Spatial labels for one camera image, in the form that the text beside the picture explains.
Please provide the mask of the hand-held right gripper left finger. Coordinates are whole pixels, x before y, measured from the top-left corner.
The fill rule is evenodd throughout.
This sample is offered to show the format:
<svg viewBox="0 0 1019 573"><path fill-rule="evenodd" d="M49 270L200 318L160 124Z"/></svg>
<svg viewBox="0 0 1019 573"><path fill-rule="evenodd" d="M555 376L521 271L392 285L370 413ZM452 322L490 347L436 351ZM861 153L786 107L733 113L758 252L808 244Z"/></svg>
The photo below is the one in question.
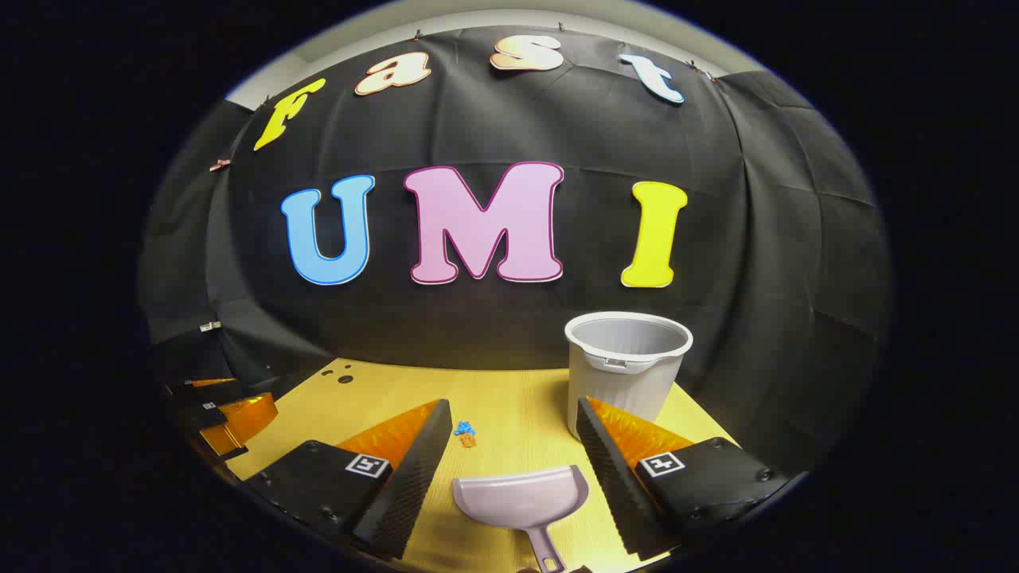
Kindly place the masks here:
<svg viewBox="0 0 1019 573"><path fill-rule="evenodd" d="M300 442L243 491L324 544L403 559L452 432L431 400L338 445Z"/></svg>

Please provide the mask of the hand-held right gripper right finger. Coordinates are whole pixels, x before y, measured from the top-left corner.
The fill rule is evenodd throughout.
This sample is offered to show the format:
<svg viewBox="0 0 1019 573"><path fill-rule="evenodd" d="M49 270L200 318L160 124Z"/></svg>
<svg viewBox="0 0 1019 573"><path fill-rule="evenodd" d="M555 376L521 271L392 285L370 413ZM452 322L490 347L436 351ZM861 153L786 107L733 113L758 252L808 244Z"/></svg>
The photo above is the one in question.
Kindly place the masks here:
<svg viewBox="0 0 1019 573"><path fill-rule="evenodd" d="M725 438L692 442L584 396L579 436L623 546L641 559L723 543L793 489L793 479Z"/></svg>

